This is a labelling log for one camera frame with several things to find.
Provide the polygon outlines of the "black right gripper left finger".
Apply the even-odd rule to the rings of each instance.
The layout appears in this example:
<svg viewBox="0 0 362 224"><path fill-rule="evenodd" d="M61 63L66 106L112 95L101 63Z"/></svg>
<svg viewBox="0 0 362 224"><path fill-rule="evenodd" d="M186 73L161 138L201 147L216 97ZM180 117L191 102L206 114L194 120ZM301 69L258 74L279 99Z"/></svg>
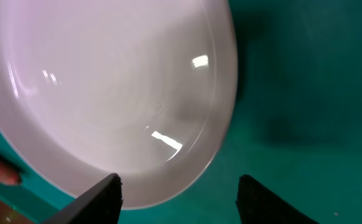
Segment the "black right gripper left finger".
<svg viewBox="0 0 362 224"><path fill-rule="evenodd" d="M112 173L43 224L117 224L122 204L121 178Z"/></svg>

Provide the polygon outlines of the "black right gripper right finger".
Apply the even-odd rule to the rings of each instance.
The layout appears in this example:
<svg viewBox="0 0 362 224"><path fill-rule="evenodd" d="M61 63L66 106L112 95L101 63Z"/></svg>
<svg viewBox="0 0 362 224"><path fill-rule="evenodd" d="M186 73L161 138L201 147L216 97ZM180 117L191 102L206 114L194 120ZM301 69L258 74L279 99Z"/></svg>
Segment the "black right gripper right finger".
<svg viewBox="0 0 362 224"><path fill-rule="evenodd" d="M239 177L236 206L242 224L317 224L251 175Z"/></svg>

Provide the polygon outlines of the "pink dinner plate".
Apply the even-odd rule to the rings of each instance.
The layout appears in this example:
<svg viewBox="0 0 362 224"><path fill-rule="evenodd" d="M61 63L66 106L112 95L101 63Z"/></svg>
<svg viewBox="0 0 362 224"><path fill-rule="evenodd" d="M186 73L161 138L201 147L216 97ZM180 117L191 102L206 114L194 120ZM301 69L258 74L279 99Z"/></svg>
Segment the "pink dinner plate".
<svg viewBox="0 0 362 224"><path fill-rule="evenodd" d="M225 0L0 1L0 133L73 197L111 173L125 210L184 192L220 149L236 88Z"/></svg>

